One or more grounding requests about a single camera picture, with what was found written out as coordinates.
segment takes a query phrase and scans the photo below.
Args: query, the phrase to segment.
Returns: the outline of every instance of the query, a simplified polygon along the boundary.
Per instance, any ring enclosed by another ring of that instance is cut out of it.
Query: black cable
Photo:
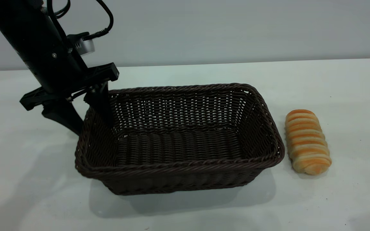
[[[56,18],[57,19],[62,18],[69,11],[70,7],[71,7],[71,0],[68,0],[68,2],[66,3],[66,6],[63,9],[55,12]]]
[[[68,39],[66,38],[65,31],[62,29],[61,25],[59,24],[58,20],[56,19],[54,10],[52,8],[52,0],[47,0],[47,10],[48,16],[51,18],[52,23],[54,24],[55,28],[57,29],[62,41],[68,46],[72,47],[71,45],[67,44]]]
[[[109,8],[107,7],[107,5],[102,1],[102,0],[97,0],[97,2],[103,7],[103,9],[107,12],[108,16],[109,16],[109,25],[107,28],[101,30],[101,31],[98,31],[92,35],[88,35],[87,37],[84,38],[84,40],[90,40],[90,39],[94,39],[94,38],[98,38],[98,37],[101,37],[101,36],[104,36],[106,34],[109,33],[109,31],[111,30],[112,26],[113,26],[113,15],[112,15],[112,12],[109,10]]]

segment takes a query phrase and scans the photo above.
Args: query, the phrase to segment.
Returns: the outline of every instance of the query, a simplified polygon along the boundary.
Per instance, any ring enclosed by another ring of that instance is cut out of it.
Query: striped bread
[[[328,144],[312,111],[300,109],[288,113],[285,130],[289,158],[295,171],[318,175],[330,167]]]

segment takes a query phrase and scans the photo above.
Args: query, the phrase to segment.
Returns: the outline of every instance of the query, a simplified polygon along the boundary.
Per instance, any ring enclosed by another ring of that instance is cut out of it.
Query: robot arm
[[[113,24],[112,13],[102,0],[97,0],[110,16],[109,26],[90,35],[84,32],[68,35],[59,25],[70,7],[70,1],[59,12],[53,12],[52,0],[47,8],[42,0],[0,0],[0,31],[41,84],[25,94],[20,102],[26,110],[43,105],[42,115],[79,135],[82,120],[72,101],[85,94],[104,121],[113,124],[108,99],[108,81],[119,72],[113,63],[88,68],[81,55],[94,51],[92,39],[105,35]]]

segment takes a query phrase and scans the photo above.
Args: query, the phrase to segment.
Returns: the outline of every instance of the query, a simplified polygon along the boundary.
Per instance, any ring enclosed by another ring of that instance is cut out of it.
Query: basket bottom
[[[128,133],[117,147],[113,165],[245,158],[237,133],[231,129]]]
[[[247,185],[249,182],[243,183],[243,184],[232,184],[232,185],[212,185],[209,187],[200,187],[200,186],[194,186],[194,187],[186,187],[183,189],[172,189],[172,190],[149,190],[149,191],[124,191],[124,192],[119,192],[116,190],[113,190],[112,187],[107,186],[105,183],[104,185],[115,195],[119,196],[131,196],[131,195],[142,195],[142,194],[165,194],[165,193],[175,193],[178,191],[197,191],[197,190],[214,190],[214,189],[226,189],[226,188],[235,188],[235,187],[242,187],[244,185]]]

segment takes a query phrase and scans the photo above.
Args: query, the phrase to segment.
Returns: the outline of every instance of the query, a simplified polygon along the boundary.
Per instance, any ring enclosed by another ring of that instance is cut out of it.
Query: brown wicker basket
[[[114,126],[87,111],[75,167],[115,194],[242,186],[285,153],[248,84],[112,90],[109,98]]]

